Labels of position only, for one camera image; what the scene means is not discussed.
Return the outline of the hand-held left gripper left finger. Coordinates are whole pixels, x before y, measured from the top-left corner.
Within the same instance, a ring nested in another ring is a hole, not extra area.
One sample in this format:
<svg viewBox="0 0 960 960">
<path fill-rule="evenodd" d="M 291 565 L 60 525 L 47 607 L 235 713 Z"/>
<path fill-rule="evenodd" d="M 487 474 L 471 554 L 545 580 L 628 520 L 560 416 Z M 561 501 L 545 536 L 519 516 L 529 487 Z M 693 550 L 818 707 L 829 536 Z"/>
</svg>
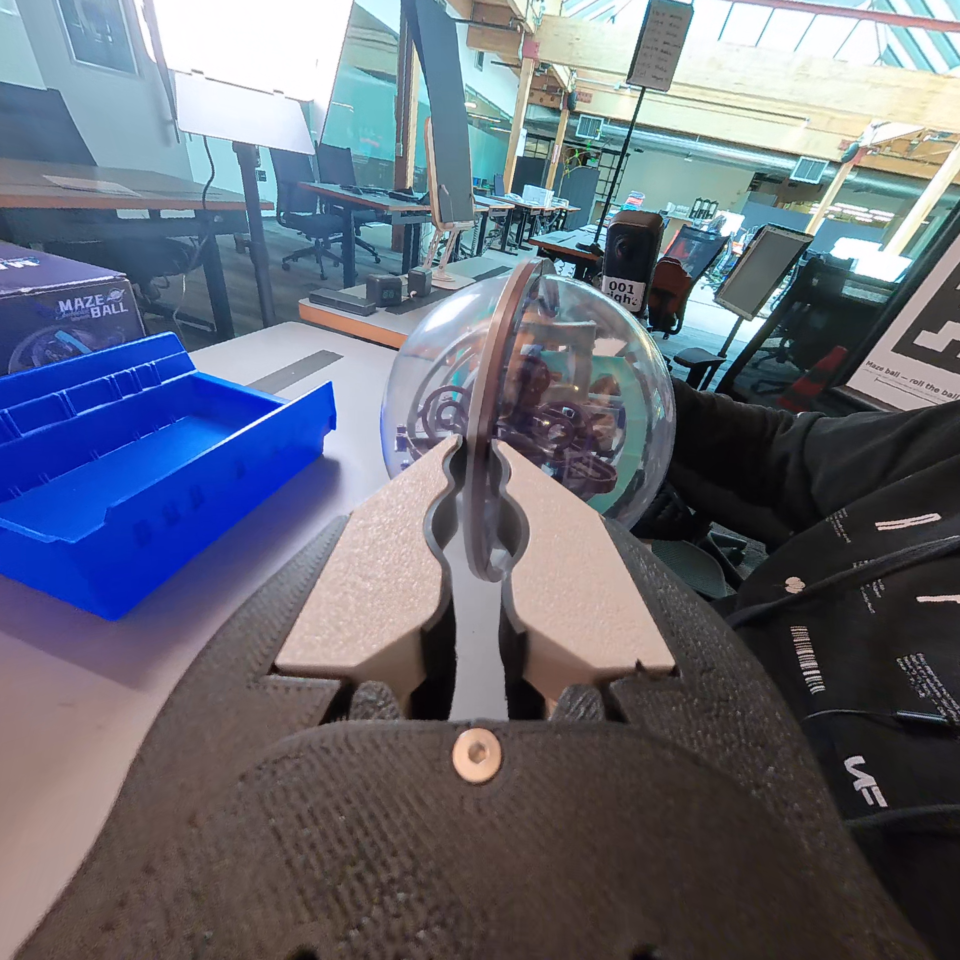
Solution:
<svg viewBox="0 0 960 960">
<path fill-rule="evenodd" d="M 273 662 L 297 679 L 386 686 L 403 714 L 455 668 L 452 575 L 464 439 L 451 435 L 354 509 Z"/>
</svg>

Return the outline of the clear plastic maze ball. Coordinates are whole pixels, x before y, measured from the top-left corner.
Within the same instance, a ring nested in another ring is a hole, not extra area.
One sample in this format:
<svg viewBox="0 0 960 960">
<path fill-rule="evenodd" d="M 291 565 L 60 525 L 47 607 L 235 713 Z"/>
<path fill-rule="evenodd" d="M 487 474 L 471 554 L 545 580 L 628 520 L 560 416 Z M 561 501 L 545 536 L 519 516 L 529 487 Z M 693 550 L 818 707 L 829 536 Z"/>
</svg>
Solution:
<svg viewBox="0 0 960 960">
<path fill-rule="evenodd" d="M 472 572 L 496 582 L 513 547 L 498 441 L 607 520 L 634 527 L 666 481 L 676 402 L 638 319 L 534 258 L 430 305 L 396 355 L 380 412 L 390 477 L 462 438 L 462 523 Z"/>
</svg>

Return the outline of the person's right forearm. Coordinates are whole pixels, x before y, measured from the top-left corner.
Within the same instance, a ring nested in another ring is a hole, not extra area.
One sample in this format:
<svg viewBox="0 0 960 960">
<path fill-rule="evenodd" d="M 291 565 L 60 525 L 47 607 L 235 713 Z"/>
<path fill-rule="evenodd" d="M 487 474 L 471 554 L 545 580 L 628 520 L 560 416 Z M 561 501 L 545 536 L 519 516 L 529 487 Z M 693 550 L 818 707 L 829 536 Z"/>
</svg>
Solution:
<svg viewBox="0 0 960 960">
<path fill-rule="evenodd" d="M 799 534 L 828 515 L 923 474 L 958 495 L 959 412 L 951 401 L 906 412 L 792 414 L 674 379 L 668 480 L 694 510 L 738 532 L 756 512 Z"/>
</svg>

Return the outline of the dark maze ball box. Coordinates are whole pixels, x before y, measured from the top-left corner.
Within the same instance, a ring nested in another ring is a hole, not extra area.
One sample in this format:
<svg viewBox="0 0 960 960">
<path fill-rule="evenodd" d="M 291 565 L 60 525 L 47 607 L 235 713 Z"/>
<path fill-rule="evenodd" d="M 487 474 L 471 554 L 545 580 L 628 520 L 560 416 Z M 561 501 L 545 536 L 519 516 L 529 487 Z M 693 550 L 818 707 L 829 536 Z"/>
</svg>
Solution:
<svg viewBox="0 0 960 960">
<path fill-rule="evenodd" d="M 1 375 L 146 336 L 134 290 L 114 270 L 3 242 Z"/>
</svg>

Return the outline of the person's padded office chair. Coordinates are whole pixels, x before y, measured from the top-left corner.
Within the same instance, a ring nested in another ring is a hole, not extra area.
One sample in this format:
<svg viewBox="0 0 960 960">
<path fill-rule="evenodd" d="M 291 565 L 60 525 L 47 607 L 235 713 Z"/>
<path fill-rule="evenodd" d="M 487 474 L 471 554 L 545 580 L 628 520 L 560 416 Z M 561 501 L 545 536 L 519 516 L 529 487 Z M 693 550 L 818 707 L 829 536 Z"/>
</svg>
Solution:
<svg viewBox="0 0 960 960">
<path fill-rule="evenodd" d="M 747 557 L 750 540 L 698 513 L 682 531 L 685 537 L 649 540 L 654 556 L 707 601 L 736 594 L 743 584 L 739 568 Z"/>
</svg>

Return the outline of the black framed standing board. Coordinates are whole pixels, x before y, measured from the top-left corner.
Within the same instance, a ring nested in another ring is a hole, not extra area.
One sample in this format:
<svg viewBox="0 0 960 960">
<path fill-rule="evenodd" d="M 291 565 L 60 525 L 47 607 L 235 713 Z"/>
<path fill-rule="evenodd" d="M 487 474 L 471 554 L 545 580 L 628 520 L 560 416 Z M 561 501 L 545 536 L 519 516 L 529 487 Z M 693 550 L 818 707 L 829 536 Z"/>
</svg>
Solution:
<svg viewBox="0 0 960 960">
<path fill-rule="evenodd" d="M 810 233 L 775 223 L 762 225 L 752 236 L 714 294 L 714 303 L 736 317 L 718 352 L 722 360 L 740 327 L 758 316 L 813 239 Z"/>
</svg>

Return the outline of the black pole stand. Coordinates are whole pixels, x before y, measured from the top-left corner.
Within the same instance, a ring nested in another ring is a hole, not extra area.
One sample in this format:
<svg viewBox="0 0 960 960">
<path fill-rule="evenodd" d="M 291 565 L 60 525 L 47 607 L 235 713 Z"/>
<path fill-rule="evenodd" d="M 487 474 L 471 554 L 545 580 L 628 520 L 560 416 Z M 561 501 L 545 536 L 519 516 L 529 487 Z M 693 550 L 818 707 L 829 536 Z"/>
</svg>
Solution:
<svg viewBox="0 0 960 960">
<path fill-rule="evenodd" d="M 646 93 L 649 90 L 666 93 L 670 90 L 679 60 L 687 41 L 694 7 L 679 1 L 649 1 L 633 50 L 627 73 L 627 86 L 637 89 L 638 96 L 623 138 L 614 172 L 610 177 L 606 197 L 591 242 L 586 250 L 602 253 L 601 233 L 609 216 L 618 182 L 626 162 L 630 141 L 637 124 Z"/>
</svg>

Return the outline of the black mesh office chair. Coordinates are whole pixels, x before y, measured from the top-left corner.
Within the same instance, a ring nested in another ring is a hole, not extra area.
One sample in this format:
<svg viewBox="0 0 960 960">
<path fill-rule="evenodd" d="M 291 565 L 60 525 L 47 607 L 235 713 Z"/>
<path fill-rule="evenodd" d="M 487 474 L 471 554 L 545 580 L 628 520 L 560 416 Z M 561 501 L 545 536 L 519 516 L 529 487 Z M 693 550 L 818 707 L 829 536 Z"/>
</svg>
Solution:
<svg viewBox="0 0 960 960">
<path fill-rule="evenodd" d="M 826 389 L 833 387 L 901 284 L 900 279 L 856 273 L 852 261 L 810 258 L 731 365 L 717 393 L 781 409 L 777 400 L 786 387 L 832 348 L 842 346 L 846 360 Z"/>
</svg>

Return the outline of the grey desk with orange edge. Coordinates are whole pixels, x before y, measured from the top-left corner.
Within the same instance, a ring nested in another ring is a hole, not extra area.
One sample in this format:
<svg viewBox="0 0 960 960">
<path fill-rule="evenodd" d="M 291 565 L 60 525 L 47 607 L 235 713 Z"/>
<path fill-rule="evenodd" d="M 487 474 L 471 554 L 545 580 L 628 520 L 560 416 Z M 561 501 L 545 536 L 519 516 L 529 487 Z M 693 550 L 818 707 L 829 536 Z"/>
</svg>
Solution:
<svg viewBox="0 0 960 960">
<path fill-rule="evenodd" d="M 522 263 L 534 259 L 537 257 L 529 252 L 517 256 L 492 250 L 480 257 L 452 263 L 447 266 L 447 272 L 455 278 L 465 279 L 464 286 L 470 287 L 477 281 L 485 283 L 488 279 L 504 277 Z M 452 296 L 450 290 L 435 287 L 423 303 L 405 297 L 401 306 L 378 306 L 371 314 L 360 315 L 345 310 L 337 297 L 330 303 L 320 303 L 307 295 L 298 301 L 297 311 L 301 321 L 315 328 L 397 351 L 430 310 L 449 296 Z"/>
</svg>

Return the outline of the wooden stand with board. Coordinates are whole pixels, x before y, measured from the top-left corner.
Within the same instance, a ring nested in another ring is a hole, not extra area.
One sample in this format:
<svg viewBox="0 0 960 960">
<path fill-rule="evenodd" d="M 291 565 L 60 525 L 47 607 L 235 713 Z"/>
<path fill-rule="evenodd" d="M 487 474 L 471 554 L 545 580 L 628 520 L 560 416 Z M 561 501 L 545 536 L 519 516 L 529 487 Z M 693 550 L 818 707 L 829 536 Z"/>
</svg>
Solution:
<svg viewBox="0 0 960 960">
<path fill-rule="evenodd" d="M 402 11 L 426 82 L 430 114 L 424 123 L 429 206 L 434 233 L 423 269 L 432 283 L 457 291 L 472 283 L 450 272 L 459 238 L 474 227 L 474 186 L 459 38 L 446 8 L 433 1 L 403 1 Z"/>
</svg>

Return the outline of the orange traffic cone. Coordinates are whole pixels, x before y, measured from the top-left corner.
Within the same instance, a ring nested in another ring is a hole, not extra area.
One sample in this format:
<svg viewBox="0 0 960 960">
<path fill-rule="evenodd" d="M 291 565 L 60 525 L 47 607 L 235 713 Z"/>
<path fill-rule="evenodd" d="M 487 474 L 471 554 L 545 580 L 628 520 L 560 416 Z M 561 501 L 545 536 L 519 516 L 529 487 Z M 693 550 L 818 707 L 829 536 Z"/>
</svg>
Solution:
<svg viewBox="0 0 960 960">
<path fill-rule="evenodd" d="M 842 345 L 834 346 L 810 369 L 787 386 L 776 401 L 776 406 L 792 414 L 811 412 L 814 402 L 833 383 L 837 371 L 848 356 Z"/>
</svg>

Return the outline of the blue plastic bin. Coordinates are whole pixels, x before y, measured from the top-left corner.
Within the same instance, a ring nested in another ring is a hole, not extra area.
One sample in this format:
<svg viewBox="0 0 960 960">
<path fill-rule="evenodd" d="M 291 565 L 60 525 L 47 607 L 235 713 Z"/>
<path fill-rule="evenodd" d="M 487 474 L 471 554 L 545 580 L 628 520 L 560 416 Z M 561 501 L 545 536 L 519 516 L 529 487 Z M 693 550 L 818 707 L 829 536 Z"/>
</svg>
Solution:
<svg viewBox="0 0 960 960">
<path fill-rule="evenodd" d="M 171 332 L 2 377 L 1 572 L 107 620 L 323 455 L 294 400 L 199 371 Z"/>
</svg>

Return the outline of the wooden top office desk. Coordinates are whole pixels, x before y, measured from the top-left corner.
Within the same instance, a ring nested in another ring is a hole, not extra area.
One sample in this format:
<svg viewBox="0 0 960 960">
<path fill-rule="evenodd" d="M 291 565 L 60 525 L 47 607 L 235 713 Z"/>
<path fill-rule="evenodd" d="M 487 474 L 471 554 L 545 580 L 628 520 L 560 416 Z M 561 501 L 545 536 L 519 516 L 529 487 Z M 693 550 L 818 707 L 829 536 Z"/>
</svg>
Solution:
<svg viewBox="0 0 960 960">
<path fill-rule="evenodd" d="M 235 330 L 217 237 L 246 234 L 250 214 L 274 204 L 171 174 L 2 158 L 1 209 L 2 239 L 21 247 L 197 239 L 210 328 L 222 342 Z"/>
<path fill-rule="evenodd" d="M 336 184 L 300 181 L 298 187 L 310 191 L 325 204 L 343 210 L 344 227 L 342 235 L 342 276 L 344 287 L 354 287 L 356 283 L 355 263 L 355 215 L 358 211 L 371 211 L 377 222 L 401 227 L 402 236 L 402 274 L 423 262 L 422 227 L 431 221 L 429 204 L 422 203 L 408 194 L 376 194 L 363 191 L 359 187 L 343 187 Z"/>
</svg>

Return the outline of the black power bank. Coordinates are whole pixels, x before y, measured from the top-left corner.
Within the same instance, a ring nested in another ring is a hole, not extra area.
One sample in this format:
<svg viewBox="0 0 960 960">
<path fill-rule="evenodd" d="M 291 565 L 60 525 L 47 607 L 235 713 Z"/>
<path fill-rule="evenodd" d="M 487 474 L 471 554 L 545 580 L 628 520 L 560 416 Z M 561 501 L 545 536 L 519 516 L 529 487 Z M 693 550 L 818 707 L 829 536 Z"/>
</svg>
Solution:
<svg viewBox="0 0 960 960">
<path fill-rule="evenodd" d="M 316 289 L 308 294 L 308 301 L 314 306 L 322 306 L 326 309 L 338 310 L 354 316 L 368 317 L 378 311 L 378 305 L 375 301 L 346 291 Z"/>
</svg>

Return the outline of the black framed marker sign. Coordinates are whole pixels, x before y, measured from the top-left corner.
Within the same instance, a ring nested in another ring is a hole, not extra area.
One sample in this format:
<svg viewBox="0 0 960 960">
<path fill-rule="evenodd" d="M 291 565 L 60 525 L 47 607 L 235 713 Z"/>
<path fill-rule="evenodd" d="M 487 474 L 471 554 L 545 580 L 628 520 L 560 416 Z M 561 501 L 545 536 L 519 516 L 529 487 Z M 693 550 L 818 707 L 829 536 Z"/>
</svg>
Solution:
<svg viewBox="0 0 960 960">
<path fill-rule="evenodd" d="M 958 239 L 919 283 L 845 388 L 878 410 L 911 411 L 958 401 Z"/>
</svg>

